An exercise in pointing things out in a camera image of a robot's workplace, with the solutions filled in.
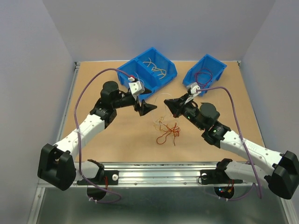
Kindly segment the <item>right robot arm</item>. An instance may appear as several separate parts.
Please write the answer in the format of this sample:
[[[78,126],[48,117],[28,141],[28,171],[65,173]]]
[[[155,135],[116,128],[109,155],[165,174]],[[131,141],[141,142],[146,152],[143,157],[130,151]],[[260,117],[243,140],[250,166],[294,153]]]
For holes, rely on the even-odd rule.
[[[188,95],[185,94],[180,98],[166,99],[164,103],[175,118],[183,116],[202,130],[202,137],[208,144],[249,161],[245,164],[223,159],[215,169],[201,171],[198,183],[221,185],[251,182],[268,187],[280,198],[292,198],[299,186],[299,160],[296,154],[290,151],[284,154],[272,151],[242,139],[235,131],[218,121],[220,113],[213,104],[197,105],[193,100],[187,101],[187,98]]]

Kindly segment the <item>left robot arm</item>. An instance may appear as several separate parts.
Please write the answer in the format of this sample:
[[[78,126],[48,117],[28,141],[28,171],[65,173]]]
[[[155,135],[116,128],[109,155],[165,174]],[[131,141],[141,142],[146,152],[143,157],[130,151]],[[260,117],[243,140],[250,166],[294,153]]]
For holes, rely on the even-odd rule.
[[[127,92],[120,91],[115,81],[105,82],[100,98],[85,120],[54,145],[42,147],[37,176],[60,190],[66,190],[74,181],[84,178],[94,184],[101,183],[104,178],[104,166],[101,163],[94,160],[75,163],[74,159],[82,155],[82,149],[88,142],[112,123],[118,108],[132,106],[140,116],[156,109],[157,106],[138,98],[149,93],[151,90],[138,79],[129,83]]]

